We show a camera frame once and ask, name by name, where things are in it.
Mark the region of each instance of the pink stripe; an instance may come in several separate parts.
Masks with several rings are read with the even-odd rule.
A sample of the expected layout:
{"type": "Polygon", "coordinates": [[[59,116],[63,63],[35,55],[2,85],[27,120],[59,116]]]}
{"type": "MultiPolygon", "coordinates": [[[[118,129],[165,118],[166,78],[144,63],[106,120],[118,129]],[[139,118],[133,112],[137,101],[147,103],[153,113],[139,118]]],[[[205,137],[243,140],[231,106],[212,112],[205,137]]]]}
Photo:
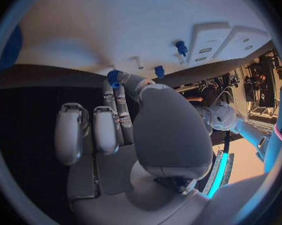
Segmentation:
{"type": "Polygon", "coordinates": [[[274,126],[274,132],[277,135],[277,137],[279,137],[279,139],[282,141],[282,134],[280,133],[280,131],[278,131],[276,124],[274,126]]]}

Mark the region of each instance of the machinery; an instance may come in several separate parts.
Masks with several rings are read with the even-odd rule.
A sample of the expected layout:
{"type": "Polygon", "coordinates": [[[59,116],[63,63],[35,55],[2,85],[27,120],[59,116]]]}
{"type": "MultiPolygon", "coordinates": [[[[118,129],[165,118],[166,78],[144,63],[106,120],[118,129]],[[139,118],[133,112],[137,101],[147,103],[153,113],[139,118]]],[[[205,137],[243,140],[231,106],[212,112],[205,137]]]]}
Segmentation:
{"type": "Polygon", "coordinates": [[[277,123],[280,131],[269,136],[246,123],[226,102],[216,100],[196,109],[172,88],[137,75],[113,70],[108,80],[103,87],[109,103],[105,99],[105,106],[94,110],[94,144],[91,132],[86,132],[88,115],[79,104],[63,105],[57,116],[56,153],[63,164],[71,165],[67,196],[78,218],[85,224],[116,225],[232,222],[229,214],[256,191],[266,174],[218,190],[228,159],[224,151],[220,164],[214,165],[212,184],[199,192],[197,181],[213,165],[209,135],[212,129],[241,134],[269,172],[282,145],[282,119],[277,123]],[[122,94],[122,105],[124,89],[139,103],[133,136],[130,119],[121,119],[129,116],[128,110],[115,106],[112,88],[122,94]],[[244,197],[230,200],[231,193],[244,187],[244,197]],[[213,219],[203,216],[225,200],[230,200],[230,207],[224,213],[213,219]]]}

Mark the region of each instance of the blue knob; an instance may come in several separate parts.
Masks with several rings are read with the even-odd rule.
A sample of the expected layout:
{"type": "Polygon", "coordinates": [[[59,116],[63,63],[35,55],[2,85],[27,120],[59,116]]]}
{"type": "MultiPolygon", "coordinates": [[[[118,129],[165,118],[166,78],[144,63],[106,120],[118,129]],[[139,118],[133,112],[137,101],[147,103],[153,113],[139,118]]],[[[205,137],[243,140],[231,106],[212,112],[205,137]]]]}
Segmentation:
{"type": "Polygon", "coordinates": [[[118,82],[118,79],[117,79],[117,76],[118,76],[119,73],[120,73],[120,71],[113,70],[113,71],[110,71],[107,74],[107,79],[108,79],[108,81],[111,84],[113,89],[118,89],[121,86],[120,83],[118,82]]]}
{"type": "Polygon", "coordinates": [[[185,46],[184,41],[178,41],[175,43],[175,47],[177,47],[177,51],[180,55],[186,57],[186,53],[188,52],[188,48],[185,46]]]}
{"type": "Polygon", "coordinates": [[[154,68],[155,70],[155,74],[159,79],[162,79],[165,76],[165,70],[163,68],[163,66],[157,66],[156,68],[154,68]]]}

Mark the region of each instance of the blue light strip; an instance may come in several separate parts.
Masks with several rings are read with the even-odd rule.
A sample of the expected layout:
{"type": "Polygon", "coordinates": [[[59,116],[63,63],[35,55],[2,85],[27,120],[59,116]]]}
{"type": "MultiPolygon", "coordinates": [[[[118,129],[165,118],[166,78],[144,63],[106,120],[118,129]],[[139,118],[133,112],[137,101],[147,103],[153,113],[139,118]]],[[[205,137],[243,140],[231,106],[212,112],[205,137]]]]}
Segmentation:
{"type": "Polygon", "coordinates": [[[228,153],[223,153],[222,155],[222,159],[221,159],[221,163],[217,172],[217,175],[215,177],[214,183],[210,189],[210,191],[207,194],[208,198],[212,198],[213,195],[215,194],[215,192],[218,190],[218,188],[221,185],[221,181],[223,179],[224,176],[224,172],[225,172],[225,168],[226,168],[226,164],[227,164],[227,160],[228,160],[228,153]]]}

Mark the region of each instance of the cyan led light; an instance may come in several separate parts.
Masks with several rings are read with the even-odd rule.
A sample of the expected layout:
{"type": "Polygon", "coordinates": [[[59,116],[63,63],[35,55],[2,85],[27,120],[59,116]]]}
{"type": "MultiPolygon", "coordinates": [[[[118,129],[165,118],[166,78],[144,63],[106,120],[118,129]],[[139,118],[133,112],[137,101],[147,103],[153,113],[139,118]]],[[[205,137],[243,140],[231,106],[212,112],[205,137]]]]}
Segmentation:
{"type": "Polygon", "coordinates": [[[214,183],[213,183],[210,191],[207,194],[207,197],[212,198],[212,196],[215,194],[215,192],[220,187],[221,181],[222,181],[223,176],[224,176],[227,160],[228,160],[228,153],[223,153],[217,175],[215,177],[214,183]]]}

